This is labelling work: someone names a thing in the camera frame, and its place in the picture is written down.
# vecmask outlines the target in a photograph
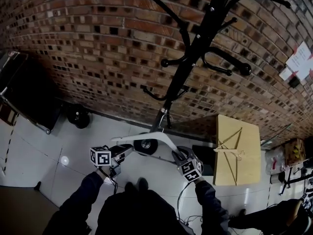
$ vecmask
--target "tiled floor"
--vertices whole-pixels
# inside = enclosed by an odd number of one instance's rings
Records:
[[[18,117],[14,128],[0,120],[0,165],[2,167],[5,165],[5,154],[9,147],[6,174],[4,176],[0,173],[0,185],[33,187],[41,181],[41,192],[60,206],[79,187],[83,177],[95,170],[89,161],[90,147],[105,144],[113,146],[115,143],[110,141],[113,137],[147,131],[123,121],[98,115],[92,115],[91,120],[90,125],[81,130],[65,118],[61,118],[51,135],[46,135],[21,116]],[[176,145],[188,147],[193,144],[208,145],[177,136],[170,136],[170,138]],[[172,160],[170,148],[162,143],[159,143],[155,155]],[[67,166],[60,163],[61,158],[64,157],[68,160]],[[122,173],[117,178],[118,191],[123,191],[128,181],[137,182],[139,177],[145,177],[150,189],[155,190],[177,210],[177,199],[186,181],[179,175],[175,166],[132,153],[122,163]],[[212,183],[213,177],[206,177],[206,180]],[[285,199],[299,198],[303,193],[303,187],[303,183],[292,185],[290,189],[286,189],[283,196],[278,195],[281,190],[280,184],[272,185],[269,190],[269,176],[265,173],[265,159],[262,154],[260,183],[239,187],[215,187],[215,189],[222,206],[231,215],[236,215],[242,208],[246,208],[247,213],[251,213]],[[109,182],[101,187],[98,199],[92,206],[87,220],[93,231],[97,227],[97,218],[102,205],[113,193],[113,189],[113,185]],[[183,193],[179,212],[183,219],[191,215],[201,215],[201,206],[197,202],[193,184]],[[200,218],[189,223],[196,234],[201,234]],[[254,229],[236,232],[243,235],[260,234],[260,231]]]

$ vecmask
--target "person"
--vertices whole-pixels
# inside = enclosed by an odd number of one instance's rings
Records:
[[[312,220],[302,206],[302,199],[282,201],[278,205],[229,220],[229,227],[237,229],[255,228],[264,235],[303,235],[313,234]]]
[[[86,234],[86,220],[106,175],[99,169],[87,175],[77,191],[53,214],[43,235]],[[202,234],[230,235],[228,212],[215,197],[214,188],[200,177],[195,182],[198,202],[202,205]],[[175,209],[139,180],[139,190],[127,183],[125,191],[107,198],[98,216],[96,235],[188,234],[178,221]]]

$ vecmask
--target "wooden board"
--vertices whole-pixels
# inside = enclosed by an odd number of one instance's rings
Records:
[[[261,179],[261,146],[259,127],[223,115],[217,117],[217,138],[224,142],[227,138],[242,128],[237,149],[245,151],[242,160],[238,161],[237,185],[257,183]],[[235,149],[239,133],[232,137],[225,145],[228,149]],[[228,154],[233,172],[236,172],[236,157]],[[223,152],[217,153],[213,184],[216,186],[236,185],[231,170]]]

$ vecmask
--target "wooden panel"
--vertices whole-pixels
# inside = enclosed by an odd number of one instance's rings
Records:
[[[253,184],[261,178],[261,146],[259,127],[243,121],[239,121],[223,115],[218,115],[217,138],[223,143],[224,140],[238,132],[225,145],[228,149],[235,149],[238,137],[238,151],[244,151],[242,160],[238,161],[236,168],[236,157],[227,154],[232,171],[237,173],[237,184]],[[218,153],[215,159],[215,171],[213,183],[217,186],[236,185],[231,170],[223,152]]]

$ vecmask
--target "white paper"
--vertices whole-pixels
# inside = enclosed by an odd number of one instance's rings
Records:
[[[292,75],[291,70],[288,67],[284,68],[283,71],[279,74],[279,76],[286,81]]]
[[[310,69],[313,70],[312,58],[310,57],[310,49],[305,42],[302,42],[296,52],[286,62],[300,81],[309,75]]]

